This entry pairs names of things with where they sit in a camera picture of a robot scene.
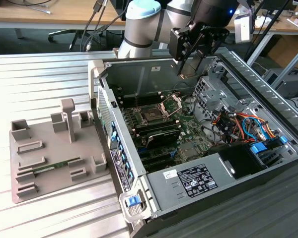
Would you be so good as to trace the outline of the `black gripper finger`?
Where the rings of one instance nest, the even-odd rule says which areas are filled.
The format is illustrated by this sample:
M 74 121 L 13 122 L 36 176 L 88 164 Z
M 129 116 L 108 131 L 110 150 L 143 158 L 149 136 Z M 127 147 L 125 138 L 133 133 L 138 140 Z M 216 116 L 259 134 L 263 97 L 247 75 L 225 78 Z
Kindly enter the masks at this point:
M 201 61 L 208 55 L 212 55 L 219 48 L 222 43 L 222 39 L 219 37 L 201 37 L 196 40 L 196 59 L 197 63 L 201 63 Z
M 194 30 L 194 27 L 172 28 L 170 32 L 169 53 L 176 63 L 177 75 L 186 63 L 188 57 L 202 44 L 204 33 Z

